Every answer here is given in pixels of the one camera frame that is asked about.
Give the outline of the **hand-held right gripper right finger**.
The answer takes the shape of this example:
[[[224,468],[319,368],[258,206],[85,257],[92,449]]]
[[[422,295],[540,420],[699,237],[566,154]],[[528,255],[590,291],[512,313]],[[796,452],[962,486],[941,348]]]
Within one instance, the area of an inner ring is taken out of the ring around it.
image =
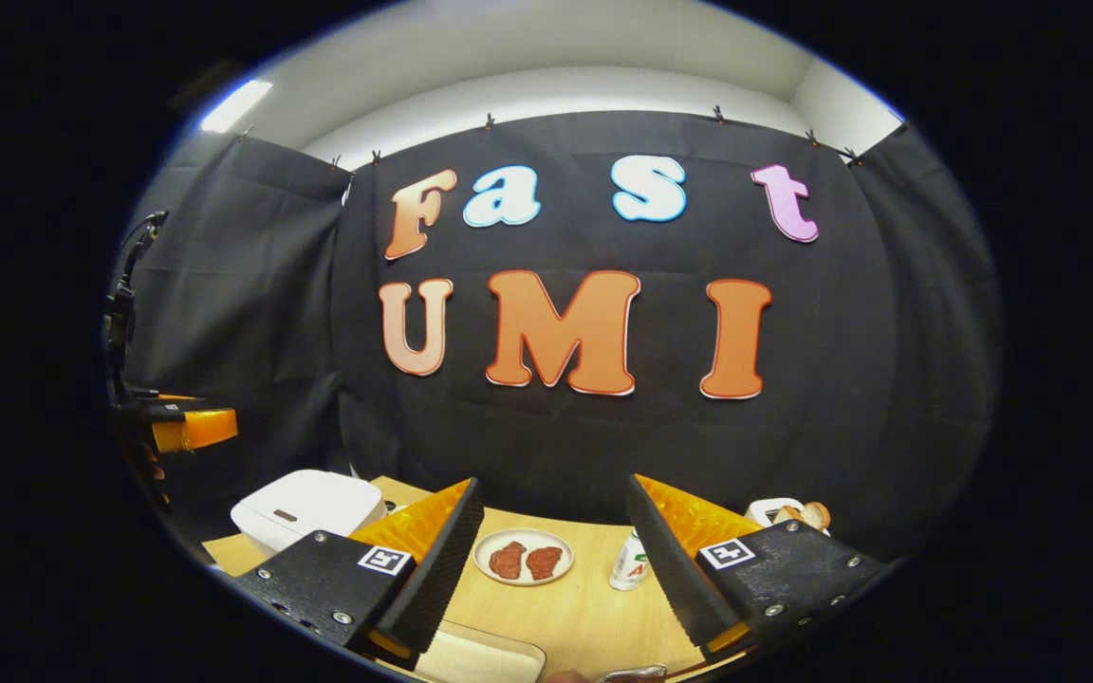
[[[651,476],[628,476],[626,513],[682,631],[710,662],[802,638],[889,570],[802,516],[759,525]]]

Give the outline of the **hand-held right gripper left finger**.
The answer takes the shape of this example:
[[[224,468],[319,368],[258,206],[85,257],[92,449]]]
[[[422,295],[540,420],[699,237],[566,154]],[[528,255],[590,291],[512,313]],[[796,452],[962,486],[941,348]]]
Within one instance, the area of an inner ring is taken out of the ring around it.
[[[351,535],[316,530],[238,578],[279,619],[413,666],[433,643],[485,516],[468,476]]]

